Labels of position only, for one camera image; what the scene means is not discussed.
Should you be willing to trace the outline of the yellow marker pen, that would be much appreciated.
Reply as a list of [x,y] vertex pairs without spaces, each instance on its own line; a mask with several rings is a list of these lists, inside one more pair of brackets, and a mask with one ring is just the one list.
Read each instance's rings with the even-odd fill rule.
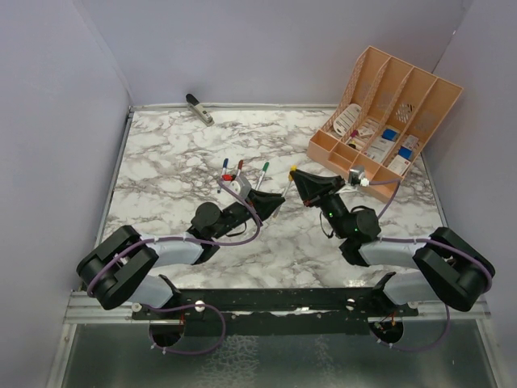
[[[291,185],[292,185],[292,177],[291,177],[291,176],[289,176],[289,177],[288,177],[288,184],[287,184],[287,186],[284,188],[284,190],[283,190],[283,192],[282,192],[282,198],[284,199],[284,202],[285,202],[285,200],[286,200],[286,195],[287,195],[288,190],[289,190],[289,188],[291,187]],[[280,205],[275,209],[275,212],[272,214],[272,218],[276,218],[276,217],[278,216],[278,213],[280,212],[280,208],[281,208],[282,204],[280,204]]]

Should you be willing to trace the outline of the green marker pen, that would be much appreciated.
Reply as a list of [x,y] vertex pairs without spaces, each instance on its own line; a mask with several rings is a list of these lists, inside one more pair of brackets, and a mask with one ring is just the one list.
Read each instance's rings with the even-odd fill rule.
[[258,191],[260,189],[260,186],[265,178],[265,175],[266,175],[267,171],[266,172],[263,172],[261,170],[260,172],[260,175],[259,175],[259,178],[258,178],[258,182],[256,183],[255,187],[254,187],[254,190]]

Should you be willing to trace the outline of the red marker pen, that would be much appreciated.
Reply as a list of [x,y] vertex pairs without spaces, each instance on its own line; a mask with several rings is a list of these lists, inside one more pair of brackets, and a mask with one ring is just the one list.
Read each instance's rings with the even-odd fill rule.
[[236,179],[241,173],[242,173],[242,169],[239,170],[238,169],[238,165],[237,165],[237,171],[236,171],[236,174],[235,174],[234,178]]

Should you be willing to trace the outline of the blue marker pen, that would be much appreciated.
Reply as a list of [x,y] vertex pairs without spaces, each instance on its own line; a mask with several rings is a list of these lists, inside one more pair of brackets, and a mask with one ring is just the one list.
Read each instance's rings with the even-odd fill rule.
[[[224,168],[223,167],[223,164],[222,164],[222,170],[221,170],[221,175],[220,175],[220,180],[224,180],[224,176],[227,174],[227,167]],[[221,193],[221,187],[219,187],[217,189],[217,193]]]

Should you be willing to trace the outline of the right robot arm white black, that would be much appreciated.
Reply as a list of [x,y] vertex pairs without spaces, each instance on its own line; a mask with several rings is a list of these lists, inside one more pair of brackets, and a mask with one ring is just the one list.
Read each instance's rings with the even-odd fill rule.
[[366,206],[348,209],[340,191],[346,186],[369,187],[374,183],[363,167],[355,167],[344,179],[324,177],[302,170],[290,177],[304,206],[318,208],[331,232],[339,238],[343,258],[351,265],[386,265],[408,268],[404,274],[390,273],[372,289],[372,309],[389,316],[410,302],[441,301],[466,312],[493,284],[494,266],[464,239],[447,227],[427,237],[393,238],[382,235],[380,213]]

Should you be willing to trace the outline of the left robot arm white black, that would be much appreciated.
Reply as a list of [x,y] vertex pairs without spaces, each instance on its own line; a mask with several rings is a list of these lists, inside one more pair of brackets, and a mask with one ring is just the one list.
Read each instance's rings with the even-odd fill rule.
[[151,276],[151,270],[167,265],[199,265],[210,260],[221,247],[244,245],[218,242],[223,236],[257,216],[266,221],[283,203],[278,193],[252,190],[246,202],[233,202],[220,209],[204,202],[195,211],[189,229],[181,235],[144,237],[132,226],[121,226],[89,255],[82,259],[76,273],[90,297],[105,310],[124,302],[137,302],[163,319],[173,317],[179,300],[173,283],[165,275]]

